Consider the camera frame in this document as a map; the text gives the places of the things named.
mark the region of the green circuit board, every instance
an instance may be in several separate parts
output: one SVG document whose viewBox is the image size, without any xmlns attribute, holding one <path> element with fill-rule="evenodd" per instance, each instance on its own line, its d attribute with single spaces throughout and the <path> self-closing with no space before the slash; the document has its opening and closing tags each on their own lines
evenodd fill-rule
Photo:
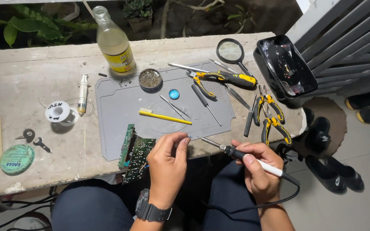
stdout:
<svg viewBox="0 0 370 231">
<path fill-rule="evenodd" d="M 132 151 L 135 143 L 135 124 L 128 124 L 127 132 L 125 135 L 124 144 L 121 148 L 121 156 L 119 157 L 118 167 L 124 168 L 127 161 L 127 155 Z"/>
<path fill-rule="evenodd" d="M 122 184 L 127 184 L 144 177 L 148 162 L 146 158 L 155 146 L 156 139 L 137 139 Z"/>
</svg>

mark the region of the dark pants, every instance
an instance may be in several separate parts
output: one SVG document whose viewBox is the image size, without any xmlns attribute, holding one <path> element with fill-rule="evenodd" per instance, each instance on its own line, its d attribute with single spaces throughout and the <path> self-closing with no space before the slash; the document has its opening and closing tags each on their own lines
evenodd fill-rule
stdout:
<svg viewBox="0 0 370 231">
<path fill-rule="evenodd" d="M 244 168 L 229 163 L 212 181 L 209 205 L 231 212 L 255 205 L 246 189 Z M 53 231 L 127 231 L 134 223 L 135 203 L 139 197 L 136 182 L 110 185 L 92 179 L 70 184 L 59 195 L 52 213 Z M 204 231 L 260 231 L 256 209 L 233 215 L 208 209 L 203 222 Z"/>
</svg>

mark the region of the bottle label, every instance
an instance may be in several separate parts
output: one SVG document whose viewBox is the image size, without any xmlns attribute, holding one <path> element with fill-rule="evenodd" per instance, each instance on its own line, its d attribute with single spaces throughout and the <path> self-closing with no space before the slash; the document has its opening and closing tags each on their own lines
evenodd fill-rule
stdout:
<svg viewBox="0 0 370 231">
<path fill-rule="evenodd" d="M 132 55 L 131 46 L 128 45 L 127 49 L 118 55 L 108 55 L 102 53 L 108 61 L 109 66 L 116 72 L 127 72 L 135 66 L 134 56 Z"/>
</svg>

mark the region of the watch strap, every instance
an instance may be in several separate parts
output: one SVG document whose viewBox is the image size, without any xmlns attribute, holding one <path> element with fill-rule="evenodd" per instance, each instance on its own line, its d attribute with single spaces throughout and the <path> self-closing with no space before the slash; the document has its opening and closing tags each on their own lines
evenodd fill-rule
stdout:
<svg viewBox="0 0 370 231">
<path fill-rule="evenodd" d="M 163 222 L 169 219 L 171 212 L 172 208 L 163 210 L 157 208 L 153 204 L 146 203 L 144 209 L 141 211 L 141 214 L 138 217 L 150 222 Z"/>
</svg>

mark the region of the black wristwatch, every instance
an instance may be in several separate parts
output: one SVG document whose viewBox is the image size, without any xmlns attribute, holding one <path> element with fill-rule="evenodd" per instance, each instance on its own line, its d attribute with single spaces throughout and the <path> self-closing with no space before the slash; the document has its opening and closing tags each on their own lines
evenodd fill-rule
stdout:
<svg viewBox="0 0 370 231">
<path fill-rule="evenodd" d="M 149 204 L 149 189 L 141 191 L 138 201 L 136 202 L 135 214 L 137 217 L 150 221 L 162 222 L 168 220 L 171 216 L 172 208 L 163 210 L 153 204 Z"/>
</svg>

